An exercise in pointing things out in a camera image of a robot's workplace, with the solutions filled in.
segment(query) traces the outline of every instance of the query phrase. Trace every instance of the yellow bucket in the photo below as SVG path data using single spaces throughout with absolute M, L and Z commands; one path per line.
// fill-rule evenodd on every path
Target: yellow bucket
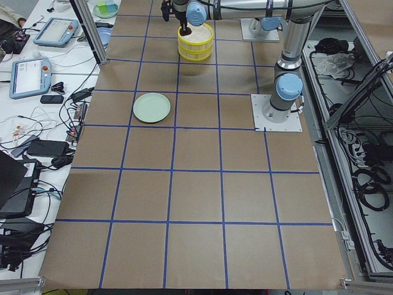
M 186 36 L 180 35 L 181 27 L 177 31 L 177 49 L 180 56 L 190 61 L 209 58 L 213 49 L 213 29 L 207 23 L 201 26 L 189 24 L 189 28 L 192 33 Z

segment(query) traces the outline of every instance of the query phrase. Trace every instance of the person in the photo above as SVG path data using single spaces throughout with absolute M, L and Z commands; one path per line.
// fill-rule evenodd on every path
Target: person
M 0 40 L 9 39 L 15 32 L 20 31 L 26 19 L 10 7 L 0 3 Z M 6 53 L 0 50 L 0 61 Z

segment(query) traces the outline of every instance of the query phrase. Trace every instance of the white table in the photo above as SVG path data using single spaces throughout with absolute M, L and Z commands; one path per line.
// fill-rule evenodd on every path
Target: white table
M 32 27 L 32 25 L 39 21 L 42 17 L 42 22 L 48 21 L 51 17 L 71 18 L 77 20 L 77 17 L 72 7 L 63 12 L 47 12 L 47 9 L 51 7 L 52 2 L 52 0 L 40 0 L 32 11 L 29 18 L 27 19 L 24 28 Z M 99 0 L 90 0 L 88 2 L 88 6 L 91 11 L 93 10 L 93 7 L 96 5 L 97 2 L 99 2 Z M 121 0 L 115 0 L 114 2 L 120 5 Z M 96 22 L 107 22 L 110 24 L 114 24 L 115 22 L 115 17 L 102 20 L 97 16 L 93 15 L 93 18 Z M 44 25 L 44 23 L 38 23 L 34 28 L 41 29 Z M 79 26 L 74 36 L 80 36 L 82 32 L 83 30 Z M 65 47 L 38 46 L 33 43 L 33 39 L 38 32 L 28 30 L 27 33 L 30 34 L 31 37 L 25 45 L 22 53 L 13 56 L 6 55 L 3 61 L 0 63 L 0 72 L 11 72 L 12 63 L 14 61 L 27 60 L 37 57 L 49 58 L 50 62 L 52 63 L 52 73 L 54 74 L 85 75 L 89 74 L 91 69 L 96 64 L 96 60 L 93 58 L 93 54 L 87 41 L 78 42 L 77 38 L 73 38 L 66 44 Z M 99 68 L 97 67 L 93 74 L 98 73 Z
M 57 82 L 64 82 L 64 90 L 66 92 L 66 94 L 64 95 L 64 99 L 66 99 L 86 78 L 87 76 L 83 76 L 83 75 L 54 74 L 52 76 L 52 83 L 54 84 Z M 9 80 L 9 79 L 10 79 L 10 73 L 0 73 L 1 81 Z M 97 80 L 97 76 L 90 76 L 86 81 L 86 83 L 84 84 L 84 86 L 82 87 L 82 89 L 93 87 L 96 84 L 96 80 Z M 59 124 L 60 120 L 58 117 L 58 111 L 61 105 L 41 104 L 39 102 L 40 97 L 41 97 L 40 95 L 36 95 L 27 98 L 21 98 L 19 100 L 13 100 L 9 98 L 9 84 L 1 83 L 0 84 L 0 105 L 1 105 L 0 122 L 5 120 L 6 118 L 17 116 L 17 115 L 30 117 L 34 108 L 40 107 L 49 115 L 51 119 L 58 121 L 58 123 L 53 123 L 51 126 Z M 35 119 L 37 120 L 42 120 L 47 118 L 47 116 L 44 115 L 44 113 L 40 109 L 37 109 L 35 114 L 36 115 L 43 114 L 42 116 L 35 117 Z M 63 118 L 66 117 L 65 111 L 62 112 L 62 115 Z M 31 125 L 32 121 L 27 119 L 21 119 L 21 118 L 13 118 L 7 120 L 6 122 L 1 123 L 0 137 L 3 138 L 2 142 L 12 139 L 12 132 L 15 130 L 17 124 Z M 40 139 L 64 141 L 66 139 L 66 130 L 67 129 L 64 125 L 60 125 L 59 127 L 57 127 L 51 132 L 49 131 L 44 132 L 40 136 Z M 51 158 L 37 157 L 36 159 L 42 162 L 42 164 L 46 166 L 50 165 Z M 68 177 L 70 168 L 71 166 L 68 165 L 59 169 L 58 171 L 43 170 L 41 171 L 40 180 L 53 184 L 56 188 L 61 190 Z M 39 184 L 39 186 L 49 188 L 49 186 L 45 184 Z M 49 199 L 46 194 L 36 197 L 34 201 L 33 212 L 28 216 L 28 218 L 36 222 L 42 222 L 44 216 L 47 213 L 48 205 L 49 205 Z M 60 201 L 52 197 L 49 215 L 45 220 L 46 224 L 55 221 L 59 205 L 60 205 Z M 42 234 L 37 239 L 35 245 L 42 244 L 45 241 L 45 239 L 48 237 L 48 235 L 49 235 L 48 232 Z M 38 276 L 39 270 L 44 260 L 44 256 L 45 256 L 45 252 L 42 252 L 24 260 L 23 278 Z M 0 270 L 0 280 L 6 280 L 11 278 L 20 278 L 20 268 L 16 272 L 11 272 L 6 269 Z

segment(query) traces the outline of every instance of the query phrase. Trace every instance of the power adapter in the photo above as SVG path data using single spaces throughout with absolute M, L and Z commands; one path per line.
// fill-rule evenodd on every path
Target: power adapter
M 94 90 L 94 87 L 84 88 L 81 91 L 73 93 L 71 95 L 71 99 L 74 103 L 78 103 L 85 98 L 88 98 L 91 95 L 91 92 Z

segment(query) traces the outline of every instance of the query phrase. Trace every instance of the white mounting plate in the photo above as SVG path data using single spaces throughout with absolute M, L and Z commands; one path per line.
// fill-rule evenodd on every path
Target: white mounting plate
M 302 132 L 302 125 L 300 123 L 299 114 L 293 112 L 290 114 L 288 119 L 283 123 L 274 123 L 265 118 L 262 114 L 262 107 L 270 99 L 269 94 L 252 94 L 252 113 L 254 115 L 254 125 L 256 131 L 267 132 Z
M 251 41 L 251 42 L 269 42 L 269 43 L 278 43 L 280 42 L 280 38 L 278 36 L 278 32 L 276 29 L 270 31 L 264 36 L 254 35 L 249 30 L 250 22 L 252 18 L 242 18 L 241 22 L 241 32 L 243 34 L 243 41 Z

